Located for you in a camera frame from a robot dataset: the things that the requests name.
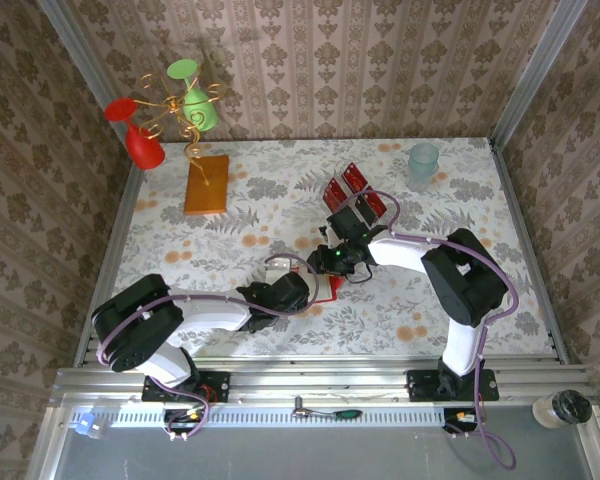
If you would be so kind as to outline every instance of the wooden board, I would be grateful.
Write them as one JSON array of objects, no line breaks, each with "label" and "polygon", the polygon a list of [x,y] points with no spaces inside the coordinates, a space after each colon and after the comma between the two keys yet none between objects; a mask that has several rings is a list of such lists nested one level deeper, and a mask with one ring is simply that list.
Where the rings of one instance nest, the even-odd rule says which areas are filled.
[{"label": "wooden board", "polygon": [[204,183],[197,167],[189,165],[187,194],[184,200],[184,213],[205,215],[227,211],[227,183],[229,182],[229,157],[202,157],[198,163],[204,168],[209,185]]}]

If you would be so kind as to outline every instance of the floral tablecloth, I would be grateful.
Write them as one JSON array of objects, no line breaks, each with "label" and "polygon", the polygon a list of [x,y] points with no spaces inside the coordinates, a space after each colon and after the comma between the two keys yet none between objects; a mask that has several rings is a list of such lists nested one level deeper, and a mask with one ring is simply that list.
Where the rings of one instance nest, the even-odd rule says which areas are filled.
[{"label": "floral tablecloth", "polygon": [[[182,213],[188,164],[183,144],[167,144],[163,165],[147,172],[116,279],[116,292],[147,273],[173,286],[221,291],[264,278],[263,259],[278,252],[303,258],[321,243],[327,181],[356,162],[369,183],[401,202],[396,230],[444,236],[471,229],[521,294],[516,314],[490,329],[487,353],[551,354],[541,311],[494,160],[485,139],[432,139],[439,169],[421,193],[407,187],[411,146],[422,140],[302,140],[203,145],[229,155],[228,211]],[[388,221],[393,207],[383,218]],[[180,332],[170,340],[205,356],[439,355],[448,320],[428,279],[379,267],[363,285],[345,283],[336,302],[280,319],[249,334]]]}]

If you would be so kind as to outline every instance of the ventilation grille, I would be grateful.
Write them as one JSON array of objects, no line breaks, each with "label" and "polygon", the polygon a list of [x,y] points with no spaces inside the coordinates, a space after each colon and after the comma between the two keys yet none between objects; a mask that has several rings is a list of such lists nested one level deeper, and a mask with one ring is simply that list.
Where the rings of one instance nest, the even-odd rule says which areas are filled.
[{"label": "ventilation grille", "polygon": [[[234,408],[225,407],[222,411],[212,411],[207,427],[440,427],[444,425],[442,408],[367,408],[364,414],[354,420],[335,420],[320,416],[295,418],[287,408]],[[162,427],[163,411],[155,408],[150,411],[121,411],[115,408],[76,408],[71,417],[70,428],[80,422],[82,415],[92,413],[105,420],[110,427]]]}]

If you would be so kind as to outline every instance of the patterned wallpaper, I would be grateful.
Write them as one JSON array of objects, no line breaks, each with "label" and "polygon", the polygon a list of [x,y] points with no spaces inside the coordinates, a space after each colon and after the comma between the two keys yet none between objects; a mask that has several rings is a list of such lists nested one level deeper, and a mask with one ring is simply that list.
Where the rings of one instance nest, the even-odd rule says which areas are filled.
[{"label": "patterned wallpaper", "polygon": [[556,1],[67,3],[120,95],[181,57],[226,82],[219,140],[488,136]]},{"label": "patterned wallpaper", "polygon": [[46,16],[0,0],[0,478],[23,478],[129,169]]},{"label": "patterned wallpaper", "polygon": [[589,0],[506,147],[568,347],[600,395],[600,1]]}]

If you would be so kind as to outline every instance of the plastic cup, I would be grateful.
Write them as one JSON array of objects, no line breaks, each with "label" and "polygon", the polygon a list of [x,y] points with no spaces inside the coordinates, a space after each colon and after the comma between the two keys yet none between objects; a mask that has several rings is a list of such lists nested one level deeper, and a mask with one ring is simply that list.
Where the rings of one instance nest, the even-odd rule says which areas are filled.
[{"label": "plastic cup", "polygon": [[413,185],[426,185],[438,169],[438,149],[430,143],[418,143],[409,152],[409,181]]}]

